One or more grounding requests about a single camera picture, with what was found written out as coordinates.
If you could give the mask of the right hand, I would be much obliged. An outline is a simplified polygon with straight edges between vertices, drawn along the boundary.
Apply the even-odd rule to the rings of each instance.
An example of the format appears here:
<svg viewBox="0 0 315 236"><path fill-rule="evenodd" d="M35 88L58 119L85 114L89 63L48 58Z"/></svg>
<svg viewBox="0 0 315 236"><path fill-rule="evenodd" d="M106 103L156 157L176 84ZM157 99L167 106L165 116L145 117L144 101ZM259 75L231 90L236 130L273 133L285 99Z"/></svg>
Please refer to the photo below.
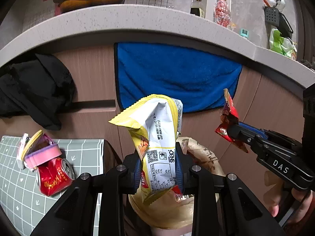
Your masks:
<svg viewBox="0 0 315 236"><path fill-rule="evenodd" d="M264 184L270 189L264 193L263 200L280 225L298 223L313 210L313 191L291 189L284 180L271 171L265 172Z"/></svg>

